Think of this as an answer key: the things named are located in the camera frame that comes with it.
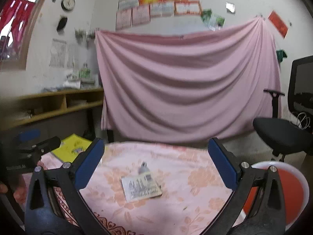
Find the person's left hand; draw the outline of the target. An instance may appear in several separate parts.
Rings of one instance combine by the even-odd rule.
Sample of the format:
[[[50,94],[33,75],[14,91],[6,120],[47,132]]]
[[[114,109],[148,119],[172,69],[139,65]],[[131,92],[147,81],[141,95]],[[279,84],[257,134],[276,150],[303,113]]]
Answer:
[[[0,183],[0,193],[1,194],[6,194],[7,191],[8,191],[7,186],[5,184],[3,184],[3,183]]]

